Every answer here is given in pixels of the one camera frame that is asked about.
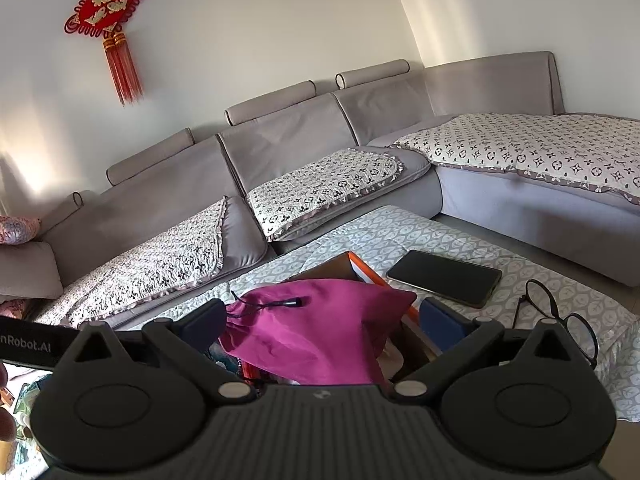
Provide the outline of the person's left hand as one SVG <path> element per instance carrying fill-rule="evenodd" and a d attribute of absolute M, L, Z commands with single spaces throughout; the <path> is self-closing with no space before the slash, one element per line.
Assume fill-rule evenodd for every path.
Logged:
<path fill-rule="evenodd" d="M 4 390 L 8 383 L 8 372 L 3 363 L 0 363 L 0 388 Z M 13 416 L 5 409 L 0 408 L 0 440 L 12 442 L 15 440 L 16 425 Z"/>

